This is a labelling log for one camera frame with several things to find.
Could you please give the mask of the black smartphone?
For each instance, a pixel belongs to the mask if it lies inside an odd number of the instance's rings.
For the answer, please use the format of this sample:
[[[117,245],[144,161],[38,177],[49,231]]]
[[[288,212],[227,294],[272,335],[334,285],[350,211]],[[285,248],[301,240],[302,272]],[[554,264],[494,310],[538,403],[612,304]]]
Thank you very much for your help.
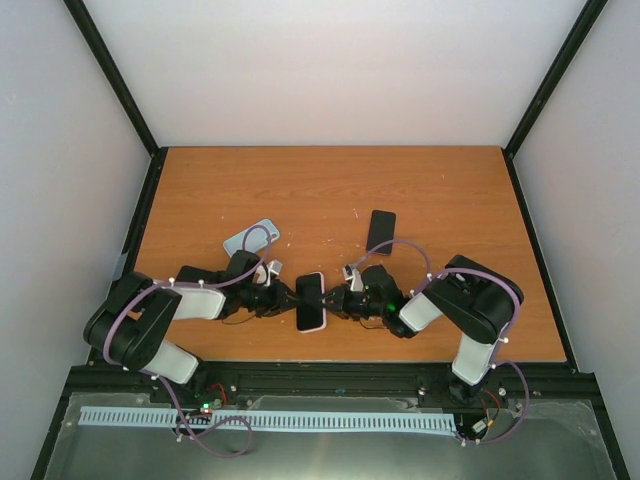
[[[313,272],[296,280],[296,328],[300,333],[312,333],[326,327],[326,311],[321,298],[325,293],[324,276]]]

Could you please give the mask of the small electronics board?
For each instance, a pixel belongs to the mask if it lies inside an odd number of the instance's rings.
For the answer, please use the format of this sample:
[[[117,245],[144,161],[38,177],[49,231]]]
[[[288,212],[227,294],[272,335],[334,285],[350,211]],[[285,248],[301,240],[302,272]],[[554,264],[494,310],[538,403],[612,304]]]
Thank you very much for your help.
[[[222,389],[208,390],[198,398],[198,412],[212,414],[223,408],[227,403],[226,392]]]

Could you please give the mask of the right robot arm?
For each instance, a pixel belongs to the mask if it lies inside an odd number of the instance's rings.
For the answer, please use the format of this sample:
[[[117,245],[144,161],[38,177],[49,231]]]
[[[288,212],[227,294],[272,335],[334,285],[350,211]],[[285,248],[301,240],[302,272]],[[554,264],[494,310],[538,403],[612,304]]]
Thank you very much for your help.
[[[394,336],[410,339],[444,317],[461,332],[451,364],[448,390],[454,401],[469,405],[495,367],[499,346],[508,341],[519,318],[524,294],[510,279],[463,256],[429,274],[405,295],[382,265],[362,271],[348,265],[345,283],[320,297],[328,312],[359,321],[378,318]]]

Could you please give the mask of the light blue phone case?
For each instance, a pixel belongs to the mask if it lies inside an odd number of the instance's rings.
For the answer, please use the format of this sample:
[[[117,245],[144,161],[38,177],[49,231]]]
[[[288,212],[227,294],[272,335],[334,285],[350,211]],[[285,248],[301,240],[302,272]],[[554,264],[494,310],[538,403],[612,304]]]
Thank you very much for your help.
[[[238,250],[257,253],[279,238],[280,231],[276,225],[270,219],[262,219],[224,240],[222,246],[231,257]]]

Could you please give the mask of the blue smartphone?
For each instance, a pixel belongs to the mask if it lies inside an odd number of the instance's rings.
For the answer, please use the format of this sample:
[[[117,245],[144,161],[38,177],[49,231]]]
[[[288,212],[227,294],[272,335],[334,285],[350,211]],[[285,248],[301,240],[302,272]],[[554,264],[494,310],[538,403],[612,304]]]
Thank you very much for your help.
[[[175,277],[177,283],[218,284],[226,280],[224,270],[211,271],[194,266],[183,266]]]

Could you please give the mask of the maroon smartphone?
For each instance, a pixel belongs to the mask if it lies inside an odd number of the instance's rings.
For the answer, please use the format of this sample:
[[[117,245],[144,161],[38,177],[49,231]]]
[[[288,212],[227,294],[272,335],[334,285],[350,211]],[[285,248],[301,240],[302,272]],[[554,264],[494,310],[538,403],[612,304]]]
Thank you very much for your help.
[[[373,210],[371,212],[367,234],[366,251],[372,251],[379,244],[385,243],[385,245],[375,251],[375,254],[390,256],[393,245],[388,242],[394,239],[395,225],[395,213],[384,210]]]

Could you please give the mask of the black aluminium frame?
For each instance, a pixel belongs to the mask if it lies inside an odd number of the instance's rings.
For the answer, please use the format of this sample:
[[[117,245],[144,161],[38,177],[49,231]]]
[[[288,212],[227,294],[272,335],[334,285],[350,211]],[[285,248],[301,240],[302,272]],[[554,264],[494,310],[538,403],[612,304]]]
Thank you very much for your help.
[[[501,154],[527,231],[545,294],[551,307],[561,345],[567,357],[564,362],[530,362],[523,364],[522,367],[527,378],[532,380],[535,385],[542,387],[544,399],[587,400],[590,402],[594,410],[594,419],[598,425],[597,432],[603,439],[605,452],[611,463],[613,473],[618,479],[626,479],[629,476],[628,470],[596,377],[594,374],[582,372],[578,368],[556,292],[543,258],[540,242],[514,165],[516,154],[524,144],[546,103],[550,100],[606,5],[606,0],[585,3],[506,147],[502,148]],[[68,1],[65,6],[150,155],[149,168],[123,246],[124,270],[130,272],[133,269],[133,262],[139,254],[169,150],[166,147],[158,146],[153,138],[85,3],[82,1]],[[139,374],[117,372],[114,368],[106,365],[97,351],[91,350],[85,364],[74,366],[70,370],[34,467],[33,478],[42,479],[53,470],[52,458],[55,451],[61,448],[62,436],[67,430],[63,424],[63,416],[70,410],[69,404],[73,394],[104,393],[115,395],[149,393],[151,390],[150,381],[143,379]]]

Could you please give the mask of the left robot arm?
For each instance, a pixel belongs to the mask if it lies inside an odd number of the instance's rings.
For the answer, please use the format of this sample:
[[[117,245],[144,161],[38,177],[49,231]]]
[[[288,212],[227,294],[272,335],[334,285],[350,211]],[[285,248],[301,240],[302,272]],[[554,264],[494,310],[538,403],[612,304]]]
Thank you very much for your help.
[[[208,378],[202,361],[166,339],[178,320],[225,320],[245,309],[272,317],[294,309],[299,296],[279,279],[282,264],[246,250],[236,251],[224,270],[185,265],[175,278],[154,280],[131,272],[116,282],[88,320],[83,338],[105,361],[173,382],[186,402],[201,400]]]

